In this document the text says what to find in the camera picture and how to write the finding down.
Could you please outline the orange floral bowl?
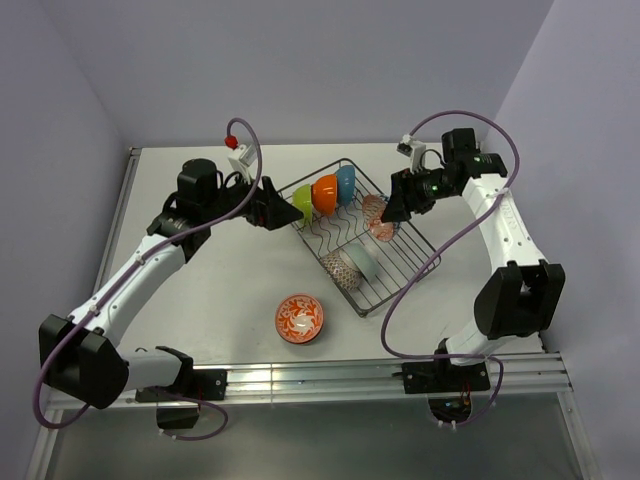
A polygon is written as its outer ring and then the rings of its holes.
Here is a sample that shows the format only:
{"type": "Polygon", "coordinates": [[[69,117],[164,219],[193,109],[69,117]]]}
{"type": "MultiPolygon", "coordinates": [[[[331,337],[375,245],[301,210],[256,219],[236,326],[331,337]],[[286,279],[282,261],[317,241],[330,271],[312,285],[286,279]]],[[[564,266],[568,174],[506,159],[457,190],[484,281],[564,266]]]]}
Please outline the orange floral bowl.
{"type": "Polygon", "coordinates": [[[290,295],[278,305],[274,324],[276,332],[286,342],[306,344],[322,331],[324,310],[321,303],[311,295],[290,295]]]}

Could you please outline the orange patterned bowl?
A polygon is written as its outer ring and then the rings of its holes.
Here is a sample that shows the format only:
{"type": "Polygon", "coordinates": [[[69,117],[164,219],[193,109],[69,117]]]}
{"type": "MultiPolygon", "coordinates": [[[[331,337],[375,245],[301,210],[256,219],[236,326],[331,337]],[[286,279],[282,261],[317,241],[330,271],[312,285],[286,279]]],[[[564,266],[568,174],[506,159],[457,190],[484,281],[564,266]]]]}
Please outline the orange patterned bowl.
{"type": "Polygon", "coordinates": [[[388,198],[385,195],[366,195],[362,200],[362,213],[369,233],[378,241],[390,242],[397,234],[400,224],[382,221],[382,215],[387,207],[388,198]]]}

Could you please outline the blue ceramic bowl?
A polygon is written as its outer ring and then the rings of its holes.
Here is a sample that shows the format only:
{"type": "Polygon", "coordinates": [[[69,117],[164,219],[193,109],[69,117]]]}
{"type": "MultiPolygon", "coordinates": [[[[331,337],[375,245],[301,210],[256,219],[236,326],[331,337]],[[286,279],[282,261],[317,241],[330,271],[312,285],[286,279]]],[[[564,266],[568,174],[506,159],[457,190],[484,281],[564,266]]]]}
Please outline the blue ceramic bowl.
{"type": "Polygon", "coordinates": [[[337,203],[339,206],[348,206],[354,198],[356,190],[356,170],[351,164],[339,167],[335,176],[337,179],[337,203]]]}

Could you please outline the orange bowl white inside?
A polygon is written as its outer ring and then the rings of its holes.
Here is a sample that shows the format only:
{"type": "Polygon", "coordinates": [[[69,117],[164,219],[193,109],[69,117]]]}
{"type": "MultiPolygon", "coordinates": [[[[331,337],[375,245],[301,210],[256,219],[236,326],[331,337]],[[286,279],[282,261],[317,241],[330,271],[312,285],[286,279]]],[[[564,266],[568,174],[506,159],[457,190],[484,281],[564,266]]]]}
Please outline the orange bowl white inside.
{"type": "Polygon", "coordinates": [[[337,177],[328,174],[320,177],[311,189],[313,207],[322,215],[331,216],[337,206],[337,177]]]}

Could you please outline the pale green celadon bowl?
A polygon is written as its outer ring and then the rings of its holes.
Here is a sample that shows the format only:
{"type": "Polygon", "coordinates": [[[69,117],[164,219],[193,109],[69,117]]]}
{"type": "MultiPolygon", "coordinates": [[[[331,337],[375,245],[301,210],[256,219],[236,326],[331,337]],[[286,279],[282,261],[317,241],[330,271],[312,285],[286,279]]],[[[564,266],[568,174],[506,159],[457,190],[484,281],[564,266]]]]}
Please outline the pale green celadon bowl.
{"type": "Polygon", "coordinates": [[[377,259],[363,245],[350,243],[343,247],[346,256],[368,282],[373,282],[379,271],[377,259]]]}

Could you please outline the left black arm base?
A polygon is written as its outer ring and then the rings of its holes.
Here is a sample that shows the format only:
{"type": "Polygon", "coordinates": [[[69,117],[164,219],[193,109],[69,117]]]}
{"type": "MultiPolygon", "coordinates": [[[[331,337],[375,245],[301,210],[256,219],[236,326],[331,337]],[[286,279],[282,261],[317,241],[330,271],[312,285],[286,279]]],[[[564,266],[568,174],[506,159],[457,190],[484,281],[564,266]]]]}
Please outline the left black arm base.
{"type": "Polygon", "coordinates": [[[225,399],[228,372],[225,369],[197,369],[186,385],[179,387],[148,387],[135,392],[137,403],[157,404],[156,424],[164,432],[184,436],[205,414],[215,411],[222,422],[214,432],[221,433],[228,424],[226,410],[218,401],[225,399]]]}

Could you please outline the brown patterned bowl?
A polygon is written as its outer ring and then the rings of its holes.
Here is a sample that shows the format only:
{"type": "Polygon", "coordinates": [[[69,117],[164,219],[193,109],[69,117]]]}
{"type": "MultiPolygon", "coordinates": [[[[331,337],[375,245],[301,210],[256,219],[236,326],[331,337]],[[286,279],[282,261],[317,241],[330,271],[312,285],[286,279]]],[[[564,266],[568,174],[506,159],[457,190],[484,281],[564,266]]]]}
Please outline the brown patterned bowl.
{"type": "Polygon", "coordinates": [[[341,250],[335,250],[321,258],[321,265],[334,283],[346,291],[355,290],[362,281],[362,274],[346,261],[341,250]]]}

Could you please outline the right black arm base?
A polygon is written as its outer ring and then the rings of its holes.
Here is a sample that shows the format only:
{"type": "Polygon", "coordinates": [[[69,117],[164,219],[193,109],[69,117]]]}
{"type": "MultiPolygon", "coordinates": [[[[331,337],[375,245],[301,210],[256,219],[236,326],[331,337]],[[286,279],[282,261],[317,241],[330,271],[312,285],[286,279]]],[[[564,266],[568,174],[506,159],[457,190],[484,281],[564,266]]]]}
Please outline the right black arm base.
{"type": "Polygon", "coordinates": [[[406,362],[395,373],[403,382],[407,395],[446,394],[446,397],[428,401],[433,416],[444,423],[467,421],[472,413],[471,394],[491,388],[484,364],[456,366],[449,360],[406,362]]]}

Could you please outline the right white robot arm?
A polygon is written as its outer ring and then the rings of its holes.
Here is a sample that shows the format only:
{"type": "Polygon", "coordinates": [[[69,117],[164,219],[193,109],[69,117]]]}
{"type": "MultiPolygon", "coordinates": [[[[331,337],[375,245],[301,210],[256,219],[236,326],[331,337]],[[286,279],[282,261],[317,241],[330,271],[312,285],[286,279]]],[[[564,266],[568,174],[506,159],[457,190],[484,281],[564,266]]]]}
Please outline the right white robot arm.
{"type": "Polygon", "coordinates": [[[452,390],[466,379],[467,366],[511,340],[549,328],[566,275],[534,243],[510,192],[501,157],[481,152],[471,128],[443,134],[441,144],[440,167],[428,169],[426,145],[403,136],[397,150],[411,165],[392,175],[382,220],[405,222],[430,211],[439,200],[459,196],[480,229],[491,275],[474,300],[472,320],[441,343],[439,352],[446,357],[432,368],[435,383],[452,390]]]}

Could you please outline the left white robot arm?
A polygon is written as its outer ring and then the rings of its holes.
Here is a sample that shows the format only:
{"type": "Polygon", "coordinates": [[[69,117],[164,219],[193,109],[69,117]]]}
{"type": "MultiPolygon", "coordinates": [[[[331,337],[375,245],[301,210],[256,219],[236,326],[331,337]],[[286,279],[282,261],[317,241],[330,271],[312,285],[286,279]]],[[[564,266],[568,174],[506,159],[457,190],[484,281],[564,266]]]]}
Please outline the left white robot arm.
{"type": "Polygon", "coordinates": [[[123,392],[159,387],[183,399],[195,386],[193,359],[170,347],[123,354],[117,347],[142,307],[210,238],[217,222],[236,217],[267,230],[302,219],[271,179],[256,185],[239,173],[228,186],[215,163],[186,161],[177,189],[165,201],[137,250],[121,269],[68,317],[49,316],[39,328],[40,385],[97,409],[123,392]]]}

